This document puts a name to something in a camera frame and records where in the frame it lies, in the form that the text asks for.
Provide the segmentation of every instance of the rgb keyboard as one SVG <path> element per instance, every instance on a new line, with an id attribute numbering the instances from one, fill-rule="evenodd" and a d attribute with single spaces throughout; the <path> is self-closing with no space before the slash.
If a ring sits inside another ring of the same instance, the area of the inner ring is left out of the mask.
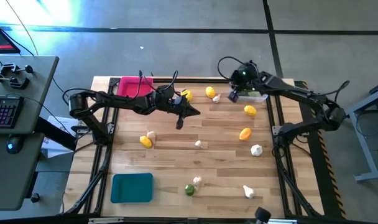
<path id="1" fill-rule="evenodd" d="M 22 103 L 20 96 L 0 96 L 0 128 L 14 128 Z"/>

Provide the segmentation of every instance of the yellow lemon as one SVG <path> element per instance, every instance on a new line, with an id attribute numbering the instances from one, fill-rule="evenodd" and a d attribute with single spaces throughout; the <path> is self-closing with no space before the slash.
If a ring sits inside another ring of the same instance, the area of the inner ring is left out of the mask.
<path id="1" fill-rule="evenodd" d="M 150 148 L 152 147 L 152 141 L 146 137 L 146 136 L 141 136 L 139 138 L 139 141 L 146 147 L 146 148 Z"/>
<path id="2" fill-rule="evenodd" d="M 250 105 L 247 105 L 244 107 L 244 112 L 248 116 L 255 116 L 257 114 L 257 110 L 253 106 L 250 106 Z"/>
<path id="3" fill-rule="evenodd" d="M 191 102 L 191 100 L 193 99 L 193 94 L 190 90 L 183 90 L 181 92 L 181 96 L 185 96 L 188 99 L 188 102 Z"/>
<path id="4" fill-rule="evenodd" d="M 242 141 L 247 141 L 250 138 L 251 129 L 244 128 L 243 131 L 240 132 L 239 139 Z"/>
<path id="5" fill-rule="evenodd" d="M 209 86 L 206 88 L 206 95 L 208 98 L 214 98 L 215 97 L 215 90 L 213 87 Z"/>

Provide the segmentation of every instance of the wooden tabletop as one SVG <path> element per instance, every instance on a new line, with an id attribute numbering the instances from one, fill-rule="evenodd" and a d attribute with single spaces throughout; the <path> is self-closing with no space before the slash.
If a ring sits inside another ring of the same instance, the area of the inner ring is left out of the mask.
<path id="1" fill-rule="evenodd" d="M 94 77 L 91 89 L 107 91 L 109 79 Z M 205 96 L 207 86 L 221 94 L 218 104 Z M 257 115 L 250 117 L 244 114 L 245 105 L 227 99 L 227 84 L 176 83 L 175 89 L 191 90 L 191 104 L 201 111 L 199 116 L 186 118 L 181 130 L 175 129 L 177 116 L 174 114 L 155 111 L 142 116 L 133 111 L 119 111 L 101 215 L 254 218 L 257 207 L 263 207 L 273 218 L 284 217 L 266 103 L 254 103 Z M 302 120 L 297 102 L 282 98 L 282 107 L 286 122 Z M 101 119 L 102 110 L 97 111 L 96 116 Z M 239 133 L 244 128 L 252 129 L 248 141 L 239 140 Z M 144 148 L 139 142 L 139 137 L 148 131 L 155 131 L 157 136 L 151 149 Z M 85 136 L 77 147 L 91 140 L 90 135 Z M 203 149 L 195 147 L 197 140 L 202 141 Z M 307 144 L 296 143 L 308 149 Z M 255 144 L 264 150 L 259 157 L 250 152 Z M 315 210 L 323 213 L 310 157 L 294 147 L 291 152 L 298 187 Z M 95 146 L 90 146 L 75 154 L 64 196 L 66 208 L 75 203 L 88 185 L 94 153 Z M 150 203 L 110 202 L 114 174 L 145 172 L 154 176 L 154 198 Z M 201 187 L 194 196 L 188 197 L 184 187 L 196 176 L 203 179 Z M 243 185 L 254 189 L 253 199 L 245 198 Z M 94 192 L 92 207 L 95 207 L 97 194 L 98 188 Z M 290 191 L 288 195 L 293 210 Z"/>

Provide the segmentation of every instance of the small green vegetable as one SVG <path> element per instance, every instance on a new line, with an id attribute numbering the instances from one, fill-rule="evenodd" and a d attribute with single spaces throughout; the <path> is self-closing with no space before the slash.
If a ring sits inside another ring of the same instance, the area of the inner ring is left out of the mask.
<path id="1" fill-rule="evenodd" d="M 185 186 L 185 193 L 187 196 L 192 196 L 195 193 L 195 186 L 192 184 L 187 184 Z"/>

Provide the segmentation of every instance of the white garlic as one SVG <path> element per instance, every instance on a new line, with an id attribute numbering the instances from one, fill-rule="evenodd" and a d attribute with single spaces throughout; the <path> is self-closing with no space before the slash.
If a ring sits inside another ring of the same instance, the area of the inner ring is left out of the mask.
<path id="1" fill-rule="evenodd" d="M 155 144 L 155 141 L 156 141 L 156 133 L 154 133 L 154 131 L 149 131 L 147 134 L 146 134 L 146 137 L 148 137 L 153 144 Z"/>
<path id="2" fill-rule="evenodd" d="M 201 144 L 201 141 L 200 141 L 200 140 L 197 141 L 197 142 L 195 143 L 195 146 L 196 146 L 196 148 L 198 148 L 198 149 L 203 148 L 203 145 Z"/>
<path id="3" fill-rule="evenodd" d="M 251 154 L 253 156 L 260 156 L 262 154 L 262 146 L 260 145 L 254 145 L 251 147 Z"/>
<path id="4" fill-rule="evenodd" d="M 219 100 L 221 99 L 221 94 L 218 94 L 216 95 L 214 98 L 213 98 L 213 102 L 214 103 L 219 103 Z"/>
<path id="5" fill-rule="evenodd" d="M 254 197 L 254 190 L 247 187 L 246 185 L 243 185 L 243 189 L 244 189 L 244 194 L 246 195 L 247 198 L 252 199 Z"/>
<path id="6" fill-rule="evenodd" d="M 193 186 L 195 186 L 195 190 L 198 190 L 201 184 L 201 177 L 195 177 L 193 179 Z"/>

